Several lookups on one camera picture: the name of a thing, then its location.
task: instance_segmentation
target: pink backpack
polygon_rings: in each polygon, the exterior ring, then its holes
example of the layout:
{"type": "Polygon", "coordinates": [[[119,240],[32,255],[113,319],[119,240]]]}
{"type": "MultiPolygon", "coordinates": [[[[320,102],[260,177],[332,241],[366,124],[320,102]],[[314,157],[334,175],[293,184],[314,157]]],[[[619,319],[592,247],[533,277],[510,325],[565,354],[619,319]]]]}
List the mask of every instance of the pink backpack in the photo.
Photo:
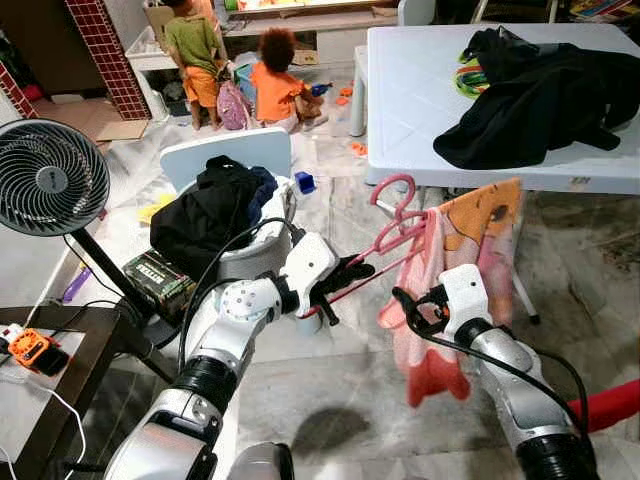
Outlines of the pink backpack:
{"type": "Polygon", "coordinates": [[[240,89],[229,80],[224,82],[218,93],[218,115],[227,130],[241,130],[249,127],[251,104],[240,89]]]}

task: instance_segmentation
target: black jacket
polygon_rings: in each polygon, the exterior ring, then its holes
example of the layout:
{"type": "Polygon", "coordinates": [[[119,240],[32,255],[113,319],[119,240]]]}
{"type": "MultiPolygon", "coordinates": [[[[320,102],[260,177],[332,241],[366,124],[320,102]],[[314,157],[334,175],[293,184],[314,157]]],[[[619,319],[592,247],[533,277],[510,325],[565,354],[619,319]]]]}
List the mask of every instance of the black jacket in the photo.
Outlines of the black jacket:
{"type": "MultiPolygon", "coordinates": [[[[254,173],[224,155],[210,159],[196,179],[196,188],[151,218],[151,245],[198,281],[224,244],[249,228],[249,206],[256,192],[260,191],[262,206],[277,186],[266,170],[254,168],[260,172],[254,173]],[[270,192],[264,191],[265,185],[270,192]]],[[[250,237],[239,240],[233,248],[245,247],[250,241],[250,237]]]]}
{"type": "Polygon", "coordinates": [[[533,45],[502,27],[477,32],[463,55],[478,58],[491,86],[434,141],[459,168],[535,165],[573,141],[611,150],[620,139],[609,129],[638,111],[640,58],[631,55],[533,45]]]}

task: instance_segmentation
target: electric fan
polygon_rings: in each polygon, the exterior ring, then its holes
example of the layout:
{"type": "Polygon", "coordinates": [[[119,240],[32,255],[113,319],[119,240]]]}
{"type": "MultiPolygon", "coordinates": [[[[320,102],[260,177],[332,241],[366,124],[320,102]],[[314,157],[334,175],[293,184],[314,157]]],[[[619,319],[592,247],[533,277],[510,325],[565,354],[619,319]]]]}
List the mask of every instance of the electric fan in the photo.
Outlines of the electric fan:
{"type": "Polygon", "coordinates": [[[109,259],[85,226],[104,208],[109,171],[82,133],[51,120],[0,127],[0,222],[27,235],[70,234],[146,319],[155,307],[109,259]]]}

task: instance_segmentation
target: purple object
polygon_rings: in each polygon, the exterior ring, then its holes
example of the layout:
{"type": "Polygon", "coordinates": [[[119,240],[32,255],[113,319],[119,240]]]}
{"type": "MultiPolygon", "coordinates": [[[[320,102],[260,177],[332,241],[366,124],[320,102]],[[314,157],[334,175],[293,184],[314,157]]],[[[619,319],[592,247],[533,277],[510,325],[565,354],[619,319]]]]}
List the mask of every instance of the purple object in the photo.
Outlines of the purple object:
{"type": "Polygon", "coordinates": [[[313,192],[316,189],[316,184],[313,182],[313,175],[307,172],[297,172],[295,174],[296,183],[298,188],[305,195],[313,192]]]}
{"type": "Polygon", "coordinates": [[[227,130],[242,130],[249,126],[251,104],[231,81],[226,81],[218,93],[218,115],[227,130]]]}
{"type": "Polygon", "coordinates": [[[80,287],[87,281],[87,278],[91,276],[91,270],[87,267],[82,267],[80,273],[74,278],[67,289],[64,291],[62,295],[62,303],[69,303],[73,300],[73,297],[76,296],[80,287]]]}

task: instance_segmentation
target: orange shorts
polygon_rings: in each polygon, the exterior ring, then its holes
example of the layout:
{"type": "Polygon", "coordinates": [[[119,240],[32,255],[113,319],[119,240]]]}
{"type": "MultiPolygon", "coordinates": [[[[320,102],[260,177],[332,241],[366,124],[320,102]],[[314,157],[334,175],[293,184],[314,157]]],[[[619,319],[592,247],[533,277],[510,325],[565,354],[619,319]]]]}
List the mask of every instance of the orange shorts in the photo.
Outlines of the orange shorts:
{"type": "Polygon", "coordinates": [[[200,67],[186,67],[187,78],[182,87],[189,103],[198,102],[200,106],[211,108],[216,106],[216,79],[211,72],[200,67]]]}

